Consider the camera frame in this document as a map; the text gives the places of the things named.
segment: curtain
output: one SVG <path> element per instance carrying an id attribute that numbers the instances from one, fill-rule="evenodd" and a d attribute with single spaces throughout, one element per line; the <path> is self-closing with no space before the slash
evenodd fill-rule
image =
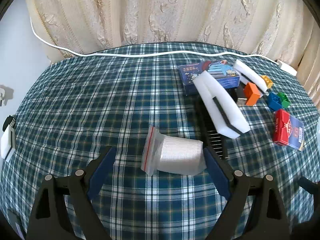
<path id="1" fill-rule="evenodd" d="M 203 41 L 280 59 L 319 107 L 320 29 L 302 0 L 26 0 L 46 41 L 79 53 Z M 72 55 L 45 46 L 52 62 Z"/>

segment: orange block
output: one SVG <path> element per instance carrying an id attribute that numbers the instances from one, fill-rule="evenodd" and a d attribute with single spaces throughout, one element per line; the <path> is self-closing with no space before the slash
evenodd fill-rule
<path id="1" fill-rule="evenodd" d="M 253 84 L 251 82 L 248 82 L 243 90 L 245 96 L 247 97 L 246 105 L 247 106 L 253 106 L 257 102 L 257 100 L 260 98 L 260 92 L 257 88 L 256 84 Z"/>

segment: black foam strip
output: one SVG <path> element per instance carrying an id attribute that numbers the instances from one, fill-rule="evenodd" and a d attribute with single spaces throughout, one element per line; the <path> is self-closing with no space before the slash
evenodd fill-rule
<path id="1" fill-rule="evenodd" d="M 240 135 L 243 134 L 243 132 L 239 131 L 236 127 L 234 127 L 234 126 L 230 123 L 230 121 L 229 121 L 226 113 L 223 111 L 223 108 L 222 108 L 222 106 L 220 105 L 218 99 L 217 99 L 216 97 L 214 97 L 214 98 L 212 98 L 212 100 L 215 102 L 216 106 L 218 107 L 218 110 L 219 110 L 220 114 L 222 115 L 223 120 L 225 121 L 226 125 L 227 125 L 231 130 L 235 131 L 236 133 L 238 133 L 238 134 L 240 134 Z"/>

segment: toy building block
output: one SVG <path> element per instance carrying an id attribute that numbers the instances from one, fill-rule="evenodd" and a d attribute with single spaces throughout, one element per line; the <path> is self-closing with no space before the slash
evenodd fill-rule
<path id="1" fill-rule="evenodd" d="M 287 108 L 290 105 L 290 100 L 288 99 L 287 95 L 282 92 L 279 92 L 277 95 L 281 99 L 282 107 Z"/>
<path id="2" fill-rule="evenodd" d="M 277 96 L 275 93 L 270 93 L 268 96 L 268 106 L 273 111 L 278 111 L 282 108 L 281 98 Z"/>
<path id="3" fill-rule="evenodd" d="M 270 78 L 268 78 L 267 76 L 263 75 L 261 76 L 262 79 L 265 81 L 266 85 L 267 85 L 267 88 L 270 89 L 273 85 L 273 82 Z"/>
<path id="4" fill-rule="evenodd" d="M 243 90 L 245 96 L 247 97 L 246 105 L 254 106 L 257 100 L 260 98 L 260 92 L 256 84 L 248 82 Z"/>

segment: blue plaid fabric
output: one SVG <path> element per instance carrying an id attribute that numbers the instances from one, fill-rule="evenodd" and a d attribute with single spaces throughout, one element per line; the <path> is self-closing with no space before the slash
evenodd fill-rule
<path id="1" fill-rule="evenodd" d="M 233 51 L 204 43 L 156 43 L 124 46 L 109 53 L 141 54 L 172 50 L 204 53 Z M 140 169 L 149 125 L 170 136 L 200 139 L 195 97 L 184 95 L 178 66 L 209 58 L 175 54 L 151 58 L 73 57 L 49 66 L 32 86 L 16 114 L 17 150 L 4 163 L 0 206 L 21 216 L 25 229 L 43 177 L 70 175 L 98 157 L 100 147 L 117 148 L 113 172 L 92 200 L 113 239 L 205 239 L 226 201 L 208 173 L 180 176 L 165 172 L 147 177 Z M 226 55 L 233 64 L 236 57 Z M 266 96 L 241 107 L 251 131 L 228 140 L 229 163 L 247 175 L 271 174 L 278 182 L 290 224 L 308 220 L 313 198 L 298 187 L 303 175 L 320 180 L 316 142 L 319 113 L 295 77 L 258 57 L 242 61 L 269 76 L 272 92 L 284 92 L 287 109 L 305 125 L 305 147 L 299 152 L 272 142 L 273 113 Z M 66 197 L 77 236 L 83 233 Z M 244 229 L 248 198 L 236 236 Z"/>

